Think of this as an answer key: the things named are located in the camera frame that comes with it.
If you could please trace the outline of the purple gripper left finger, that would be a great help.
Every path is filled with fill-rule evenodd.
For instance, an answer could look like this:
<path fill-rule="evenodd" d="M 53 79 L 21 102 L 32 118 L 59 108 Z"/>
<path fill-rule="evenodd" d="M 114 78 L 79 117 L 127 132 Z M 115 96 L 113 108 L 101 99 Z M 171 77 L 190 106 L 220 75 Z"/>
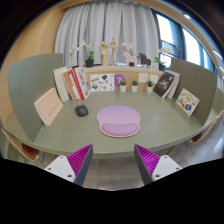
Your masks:
<path fill-rule="evenodd" d="M 87 145 L 69 156 L 59 155 L 51 162 L 45 171 L 48 171 L 65 180 L 82 186 L 93 156 L 93 145 Z"/>

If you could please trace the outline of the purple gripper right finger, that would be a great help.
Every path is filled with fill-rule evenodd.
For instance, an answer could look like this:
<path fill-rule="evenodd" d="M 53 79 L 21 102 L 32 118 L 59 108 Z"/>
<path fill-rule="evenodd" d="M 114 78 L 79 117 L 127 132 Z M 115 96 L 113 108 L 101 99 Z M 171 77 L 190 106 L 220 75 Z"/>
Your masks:
<path fill-rule="evenodd" d="M 134 156 L 145 185 L 181 170 L 168 155 L 159 156 L 137 144 L 134 145 Z"/>

